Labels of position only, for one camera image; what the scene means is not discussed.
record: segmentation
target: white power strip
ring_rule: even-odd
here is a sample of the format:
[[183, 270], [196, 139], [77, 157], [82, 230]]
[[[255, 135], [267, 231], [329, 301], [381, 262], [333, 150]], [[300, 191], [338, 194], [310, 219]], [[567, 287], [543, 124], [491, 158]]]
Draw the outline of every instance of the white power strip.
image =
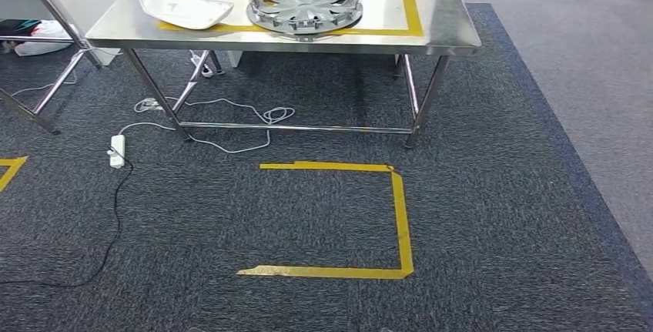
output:
[[106, 153], [109, 154], [109, 165], [112, 168], [125, 166], [125, 136], [120, 134], [111, 137], [111, 149]]

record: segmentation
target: carpet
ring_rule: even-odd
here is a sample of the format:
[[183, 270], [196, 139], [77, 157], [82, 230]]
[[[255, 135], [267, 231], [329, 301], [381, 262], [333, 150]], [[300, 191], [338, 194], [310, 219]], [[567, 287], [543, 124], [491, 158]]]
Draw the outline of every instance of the carpet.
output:
[[[127, 131], [136, 168], [119, 194], [122, 234], [106, 268], [74, 289], [0, 285], [2, 329], [646, 330], [651, 281], [491, 7], [469, 9], [484, 47], [452, 61], [414, 150], [402, 136], [273, 132], [269, 148], [226, 155], [151, 126]], [[176, 96], [191, 69], [188, 52], [139, 54]], [[413, 57], [416, 84], [426, 84], [434, 60]], [[32, 74], [34, 65], [16, 61], [2, 58], [5, 79]], [[189, 101], [289, 106], [292, 124], [402, 127], [410, 108], [392, 72], [387, 55], [251, 52], [238, 69], [201, 80]], [[127, 174], [108, 167], [110, 136], [133, 122], [167, 125], [160, 112], [132, 111], [147, 95], [126, 59], [78, 73], [79, 84], [48, 107], [60, 136], [13, 112], [0, 116], [2, 157], [29, 156], [0, 193], [0, 281], [74, 283], [92, 274], [115, 233], [112, 194]], [[39, 85], [49, 82], [40, 76]], [[5, 83], [8, 91], [26, 86]], [[183, 112], [255, 121], [227, 105]], [[232, 149], [265, 141], [261, 131], [194, 135]], [[395, 166], [414, 273], [236, 275], [258, 264], [398, 267], [388, 176], [258, 166], [298, 159]]]

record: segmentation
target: table leg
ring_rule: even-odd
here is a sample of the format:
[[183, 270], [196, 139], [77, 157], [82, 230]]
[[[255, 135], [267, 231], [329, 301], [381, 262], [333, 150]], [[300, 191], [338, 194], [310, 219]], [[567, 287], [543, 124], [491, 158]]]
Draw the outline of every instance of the table leg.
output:
[[[90, 49], [89, 45], [86, 44], [86, 41], [83, 40], [79, 34], [75, 31], [75, 29], [72, 28], [72, 26], [68, 23], [68, 21], [65, 19], [64, 15], [61, 13], [61, 11], [56, 7], [55, 3], [52, 0], [40, 0], [43, 5], [50, 11], [52, 16], [54, 16], [55, 20], [61, 24], [63, 29], [65, 30], [68, 35], [70, 35], [70, 38], [72, 41], [81, 49]], [[91, 51], [85, 51], [84, 55], [86, 58], [95, 66], [96, 68], [101, 68], [102, 66], [100, 65], [98, 59], [95, 57], [95, 54], [93, 54]]]
[[52, 134], [59, 134], [59, 131], [55, 129], [55, 127], [52, 124], [45, 121], [45, 119], [43, 119], [41, 116], [36, 115], [32, 110], [29, 109], [29, 107], [25, 106], [22, 102], [18, 101], [12, 95], [5, 92], [5, 90], [3, 90], [2, 88], [0, 88], [0, 99], [3, 99], [9, 106], [18, 110], [18, 112], [20, 112], [21, 114], [34, 120], [37, 124], [39, 124], [43, 129], [47, 130], [48, 132]]
[[220, 60], [218, 60], [218, 55], [216, 55], [216, 52], [209, 51], [209, 56], [211, 58], [211, 61], [213, 62], [213, 65], [216, 67], [216, 75], [224, 74], [223, 67], [220, 66]]
[[415, 140], [417, 139], [417, 134], [419, 133], [420, 129], [424, 126], [424, 123], [426, 122], [427, 114], [430, 110], [431, 104], [433, 103], [435, 94], [437, 90], [441, 88], [441, 86], [444, 83], [444, 71], [447, 69], [448, 64], [449, 64], [449, 56], [440, 56], [440, 58], [437, 60], [437, 64], [435, 65], [435, 70], [433, 71], [433, 75], [430, 78], [427, 92], [424, 95], [424, 98], [422, 99], [419, 112], [417, 113], [417, 115], [415, 116], [415, 120], [413, 121], [413, 125], [411, 127], [412, 133], [410, 134], [410, 136], [408, 136], [408, 140], [406, 141], [406, 147], [408, 149], [412, 149], [413, 147], [415, 147]]
[[404, 55], [395, 55], [394, 76], [400, 77], [404, 70]]
[[129, 59], [129, 61], [132, 63], [132, 65], [140, 75], [143, 85], [148, 90], [148, 92], [150, 92], [152, 96], [154, 96], [156, 101], [159, 103], [159, 106], [163, 108], [163, 111], [166, 112], [166, 115], [168, 116], [172, 124], [174, 124], [174, 127], [177, 130], [177, 132], [181, 133], [184, 139], [186, 140], [191, 139], [189, 134], [179, 124], [179, 118], [172, 110], [170, 104], [168, 104], [166, 97], [163, 95], [161, 89], [156, 84], [156, 82], [154, 82], [154, 79], [152, 79], [152, 76], [149, 74], [149, 72], [143, 65], [141, 59], [136, 54], [136, 51], [134, 51], [133, 49], [124, 49], [123, 51], [125, 52], [127, 59]]

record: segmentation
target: white cable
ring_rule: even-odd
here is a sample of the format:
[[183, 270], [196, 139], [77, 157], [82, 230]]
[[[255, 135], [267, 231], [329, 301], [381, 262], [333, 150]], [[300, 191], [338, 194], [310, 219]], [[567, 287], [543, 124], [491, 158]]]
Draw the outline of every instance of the white cable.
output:
[[[75, 70], [72, 71], [72, 77], [74, 78], [72, 81], [63, 82], [63, 84], [77, 84], [77, 72]], [[12, 96], [16, 96], [16, 95], [19, 95], [19, 94], [21, 94], [23, 92], [27, 92], [27, 91], [40, 91], [41, 89], [50, 88], [54, 84], [55, 83], [50, 83], [50, 84], [48, 84], [46, 86], [43, 86], [43, 87], [21, 89], [20, 91], [13, 92]]]
[[[176, 99], [176, 98], [174, 98], [174, 97], [166, 97], [166, 98], [167, 98], [167, 99], [179, 100], [179, 99]], [[145, 101], [145, 100], [142, 100], [142, 101], [136, 103], [136, 105], [134, 105], [134, 111], [136, 111], [136, 110], [138, 109], [137, 106], [142, 105], [142, 103], [143, 103], [144, 101]], [[212, 100], [212, 101], [200, 101], [200, 102], [191, 102], [191, 103], [189, 103], [189, 102], [184, 102], [184, 104], [186, 104], [186, 105], [188, 105], [188, 106], [194, 106], [194, 105], [208, 105], [208, 104], [210, 104], [210, 103], [216, 103], [216, 102], [227, 102], [227, 103], [229, 103], [229, 104], [231, 104], [231, 105], [234, 105], [234, 106], [245, 107], [245, 108], [251, 109], [252, 111], [254, 111], [254, 113], [256, 114], [256, 116], [258, 116], [258, 118], [261, 119], [261, 121], [263, 121], [264, 123], [266, 123], [267, 125], [270, 125], [270, 126], [271, 126], [272, 124], [276, 124], [276, 123], [278, 123], [278, 122], [282, 122], [283, 120], [288, 119], [288, 118], [290, 118], [291, 116], [295, 115], [295, 109], [293, 109], [293, 108], [291, 108], [291, 107], [275, 107], [274, 109], [268, 110], [268, 111], [264, 112], [264, 113], [261, 115], [261, 114], [259, 113], [259, 111], [258, 111], [254, 106], [251, 106], [251, 105], [243, 105], [243, 104], [240, 104], [240, 103], [236, 103], [236, 102], [234, 102], [234, 101], [231, 101], [231, 100], [229, 100], [229, 99], [214, 99], [214, 100]], [[283, 114], [280, 115], [280, 116], [274, 117], [273, 114], [274, 114], [275, 112], [283, 112]], [[137, 123], [130, 124], [130, 125], [128, 125], [128, 126], [122, 128], [118, 134], [119, 134], [119, 135], [123, 134], [123, 133], [124, 133], [128, 128], [130, 128], [130, 127], [132, 127], [132, 126], [139, 126], [139, 125], [144, 125], [144, 124], [146, 124], [146, 125], [151, 125], [151, 126], [158, 126], [159, 128], [163, 128], [163, 129], [167, 129], [167, 130], [175, 130], [174, 128], [169, 128], [169, 127], [167, 127], [167, 126], [161, 126], [160, 124], [155, 124], [155, 123], [153, 123], [153, 122], [137, 122]], [[213, 143], [213, 142], [210, 142], [210, 141], [205, 141], [205, 140], [203, 140], [203, 139], [197, 139], [197, 138], [195, 138], [195, 137], [194, 137], [192, 134], [190, 134], [190, 133], [188, 133], [188, 136], [190, 137], [190, 139], [192, 139], [192, 140], [195, 141], [195, 142], [205, 143], [205, 144], [207, 144], [207, 145], [211, 145], [211, 146], [213, 146], [213, 147], [216, 147], [216, 148], [222, 150], [222, 151], [225, 152], [225, 153], [244, 153], [244, 152], [247, 152], [247, 151], [253, 151], [253, 150], [255, 150], [255, 149], [262, 149], [262, 148], [264, 148], [264, 147], [269, 146], [269, 145], [270, 145], [270, 142], [271, 142], [270, 131], [269, 131], [269, 130], [266, 130], [267, 141], [266, 141], [264, 144], [262, 144], [262, 145], [260, 145], [260, 146], [250, 147], [250, 148], [247, 148], [247, 149], [238, 149], [238, 150], [236, 150], [236, 151], [232, 151], [232, 150], [229, 150], [229, 149], [225, 149], [224, 147], [222, 147], [222, 146], [220, 146], [220, 145], [218, 145], [218, 144], [215, 144], [215, 143]]]
[[[93, 48], [90, 48], [90, 49], [80, 49], [79, 51], [77, 51], [76, 54], [74, 54], [74, 55], [70, 58], [70, 62], [75, 61], [75, 60], [76, 60], [79, 56], [81, 56], [84, 52], [87, 52], [87, 51], [93, 51], [93, 50], [101, 51], [101, 52], [107, 53], [107, 54], [109, 54], [109, 55], [116, 55], [116, 56], [117, 56], [117, 55], [122, 55], [121, 52], [114, 54], [114, 53], [107, 52], [107, 51], [105, 51], [105, 50], [103, 50], [103, 49], [97, 49], [97, 48], [93, 47]], [[73, 78], [74, 78], [72, 81], [69, 81], [69, 82], [63, 82], [63, 84], [67, 84], [67, 85], [77, 84], [77, 71], [75, 71], [74, 69], [72, 70], [72, 76], [73, 76]], [[47, 88], [52, 87], [54, 84], [55, 84], [55, 83], [50, 83], [50, 84], [48, 84], [48, 85], [46, 85], [46, 86], [43, 86], [43, 87], [21, 89], [21, 90], [19, 90], [19, 91], [13, 92], [13, 93], [12, 93], [12, 96], [19, 95], [19, 94], [21, 94], [21, 93], [23, 93], [23, 92], [28, 92], [28, 91], [40, 91], [40, 90], [42, 90], [42, 89], [47, 89]]]
[[128, 126], [120, 129], [120, 132], [118, 133], [118, 136], [122, 135], [127, 129], [133, 127], [133, 126], [158, 126], [159, 128], [167, 129], [167, 130], [175, 130], [174, 128], [169, 128], [168, 126], [162, 126], [160, 124], [156, 124], [155, 122], [135, 122], [133, 124], [129, 124]]

